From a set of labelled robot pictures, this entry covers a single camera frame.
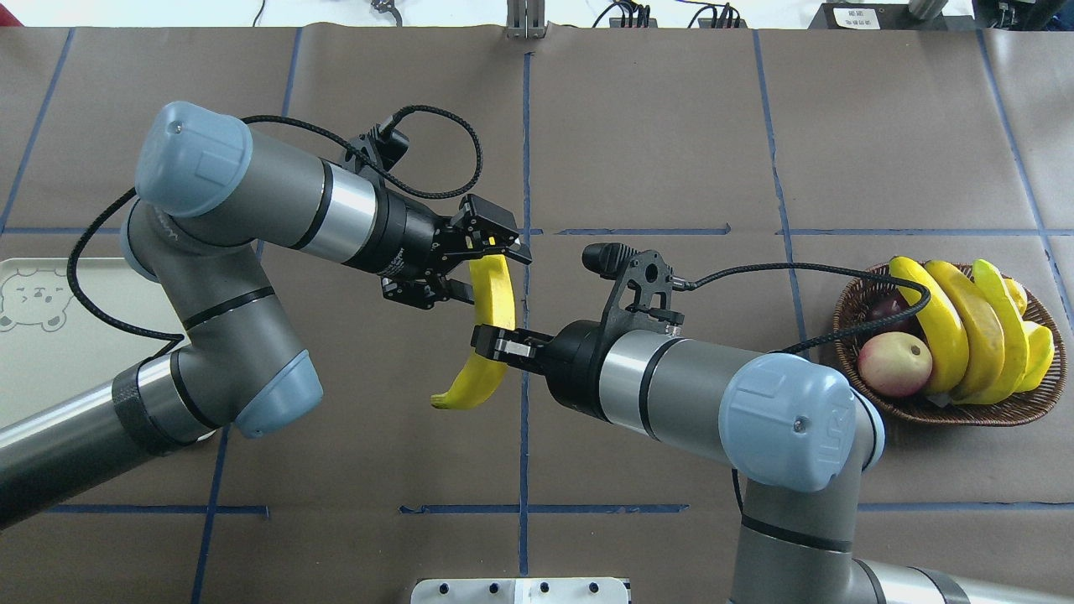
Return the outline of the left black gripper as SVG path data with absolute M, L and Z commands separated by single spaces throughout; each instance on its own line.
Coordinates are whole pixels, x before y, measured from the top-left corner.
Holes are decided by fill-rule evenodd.
M 516 263 L 533 262 L 514 214 L 479 195 L 464 195 L 452 218 L 401 195 L 386 196 L 386 221 L 366 244 L 366 268 L 381 278 L 388 301 L 432 310 L 456 299 L 475 305 L 473 286 L 450 279 L 465 260 L 503 255 Z

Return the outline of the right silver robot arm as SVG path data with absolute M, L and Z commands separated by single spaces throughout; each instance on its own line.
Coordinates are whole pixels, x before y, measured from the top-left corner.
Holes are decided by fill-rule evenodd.
M 545 376 L 561 405 L 748 479 L 732 603 L 1064 603 L 1066 596 L 854 553 L 862 474 L 884 450 L 879 412 L 833 368 L 580 320 L 556 336 L 480 325 L 483 358 Z

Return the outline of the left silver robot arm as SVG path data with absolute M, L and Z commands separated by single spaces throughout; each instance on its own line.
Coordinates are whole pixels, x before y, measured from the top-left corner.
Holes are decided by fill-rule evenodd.
M 417 310 L 459 299 L 481 323 L 514 317 L 507 260 L 532 253 L 514 215 L 462 187 L 426 192 L 392 175 L 413 113 L 400 107 L 342 145 L 333 162 L 237 118 L 174 101 L 139 152 L 120 230 L 127 263 L 164 288 L 180 334 L 111 382 L 3 428 L 3 527 L 234 425 L 262 437 L 309 413 L 323 389 L 310 353 L 253 251 L 264 241 L 376 275 L 386 299 Z M 441 216 L 426 201 L 460 199 Z

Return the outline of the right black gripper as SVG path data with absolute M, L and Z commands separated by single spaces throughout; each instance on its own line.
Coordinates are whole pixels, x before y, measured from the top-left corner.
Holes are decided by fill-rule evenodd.
M 471 348 L 481 358 L 545 376 L 553 399 L 564 408 L 607 422 L 599 378 L 607 353 L 621 334 L 593 320 L 576 320 L 553 336 L 526 329 L 476 325 Z

